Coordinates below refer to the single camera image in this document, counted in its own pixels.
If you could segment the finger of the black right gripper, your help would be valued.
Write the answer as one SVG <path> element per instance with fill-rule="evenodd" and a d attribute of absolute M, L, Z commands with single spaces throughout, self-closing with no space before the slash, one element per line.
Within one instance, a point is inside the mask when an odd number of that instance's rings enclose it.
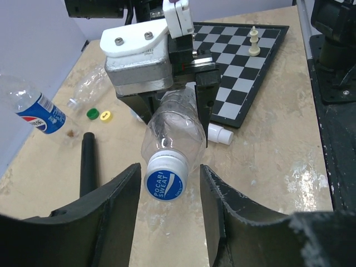
<path fill-rule="evenodd" d="M 205 135 L 208 136 L 210 117 L 221 83 L 220 71 L 215 69 L 197 73 L 195 82 L 197 113 Z"/>
<path fill-rule="evenodd" d="M 156 100 L 153 93 L 139 93 L 133 95 L 119 95 L 116 97 L 132 109 L 147 125 L 156 111 Z"/>

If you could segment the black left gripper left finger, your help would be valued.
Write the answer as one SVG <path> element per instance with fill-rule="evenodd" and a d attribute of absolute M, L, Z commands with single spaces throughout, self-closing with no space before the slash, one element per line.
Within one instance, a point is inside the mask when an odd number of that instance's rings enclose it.
<path fill-rule="evenodd" d="M 128 266 L 141 190 L 141 165 L 51 212 L 1 215 L 1 266 Z"/>

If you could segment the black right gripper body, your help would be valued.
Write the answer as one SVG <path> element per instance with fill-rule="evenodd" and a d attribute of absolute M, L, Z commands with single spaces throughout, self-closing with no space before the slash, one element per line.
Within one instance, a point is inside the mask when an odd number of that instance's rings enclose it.
<path fill-rule="evenodd" d="M 194 82 L 198 73 L 219 70 L 209 50 L 194 48 L 193 35 L 172 38 L 169 34 L 167 40 L 174 83 Z"/>

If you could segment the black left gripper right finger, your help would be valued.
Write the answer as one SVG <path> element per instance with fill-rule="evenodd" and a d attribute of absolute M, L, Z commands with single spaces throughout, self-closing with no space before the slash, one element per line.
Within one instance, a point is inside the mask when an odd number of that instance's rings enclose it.
<path fill-rule="evenodd" d="M 235 190 L 206 165 L 200 196 L 210 266 L 354 266 L 355 213 L 282 214 Z"/>

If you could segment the yellow bottle cap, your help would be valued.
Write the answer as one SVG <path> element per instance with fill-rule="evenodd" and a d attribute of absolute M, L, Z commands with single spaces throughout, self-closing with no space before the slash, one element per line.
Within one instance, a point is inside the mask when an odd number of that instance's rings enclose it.
<path fill-rule="evenodd" d="M 104 123 L 109 122 L 112 119 L 112 112 L 111 111 L 103 111 L 100 114 L 100 120 Z"/>

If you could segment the clear bottle blue cap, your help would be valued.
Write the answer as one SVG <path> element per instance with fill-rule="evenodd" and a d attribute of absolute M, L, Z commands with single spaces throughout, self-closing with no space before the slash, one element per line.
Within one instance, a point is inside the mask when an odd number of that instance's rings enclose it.
<path fill-rule="evenodd" d="M 141 156 L 147 163 L 144 185 L 156 200 L 173 201 L 186 190 L 199 165 L 206 136 L 191 87 L 169 91 L 147 124 Z"/>

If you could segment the green bottle cap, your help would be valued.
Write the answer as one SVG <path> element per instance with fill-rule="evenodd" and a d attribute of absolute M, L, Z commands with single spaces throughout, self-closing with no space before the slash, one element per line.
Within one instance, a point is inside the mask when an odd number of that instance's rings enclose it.
<path fill-rule="evenodd" d="M 95 120 L 100 116 L 100 112 L 96 108 L 91 108 L 86 112 L 86 116 L 89 120 Z"/>

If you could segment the clear plastic bottle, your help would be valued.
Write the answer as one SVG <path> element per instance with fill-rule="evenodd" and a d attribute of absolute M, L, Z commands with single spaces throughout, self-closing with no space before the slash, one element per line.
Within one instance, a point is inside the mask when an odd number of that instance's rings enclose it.
<path fill-rule="evenodd" d="M 110 86 L 111 82 L 104 63 L 100 63 L 76 85 L 67 107 L 74 111 L 93 107 L 106 94 Z"/>

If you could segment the Pepsi bottle blue label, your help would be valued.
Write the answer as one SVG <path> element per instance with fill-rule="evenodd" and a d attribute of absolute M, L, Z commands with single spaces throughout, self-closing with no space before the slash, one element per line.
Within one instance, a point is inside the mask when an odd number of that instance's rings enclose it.
<path fill-rule="evenodd" d="M 81 140 L 81 128 L 40 90 L 23 79 L 1 75 L 1 105 L 61 145 Z"/>

